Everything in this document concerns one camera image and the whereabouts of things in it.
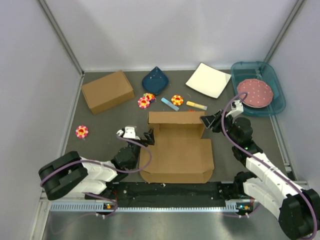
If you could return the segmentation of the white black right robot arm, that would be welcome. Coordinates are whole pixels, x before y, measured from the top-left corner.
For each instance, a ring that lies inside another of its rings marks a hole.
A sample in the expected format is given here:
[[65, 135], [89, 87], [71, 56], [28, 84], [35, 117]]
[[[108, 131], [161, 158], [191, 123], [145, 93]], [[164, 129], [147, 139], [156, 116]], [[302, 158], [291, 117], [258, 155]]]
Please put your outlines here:
[[263, 205], [291, 240], [314, 237], [320, 229], [320, 196], [304, 189], [279, 170], [253, 141], [249, 119], [214, 115], [200, 117], [214, 133], [223, 133], [233, 144], [234, 157], [248, 170], [234, 178], [233, 192], [239, 198], [250, 196]]

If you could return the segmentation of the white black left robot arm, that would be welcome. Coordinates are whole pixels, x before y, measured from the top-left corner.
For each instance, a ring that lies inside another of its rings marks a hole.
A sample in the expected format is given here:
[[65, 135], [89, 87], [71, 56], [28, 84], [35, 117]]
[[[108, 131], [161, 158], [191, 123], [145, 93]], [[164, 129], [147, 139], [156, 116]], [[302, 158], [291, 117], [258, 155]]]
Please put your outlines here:
[[108, 161], [86, 159], [77, 151], [70, 151], [40, 168], [40, 186], [50, 201], [70, 193], [109, 198], [114, 191], [112, 184], [120, 182], [129, 174], [146, 169], [151, 163], [149, 159], [145, 165], [137, 167], [141, 149], [147, 150], [155, 144], [153, 129], [143, 135], [143, 138], [137, 136], [134, 126], [118, 130], [116, 137], [127, 145]]

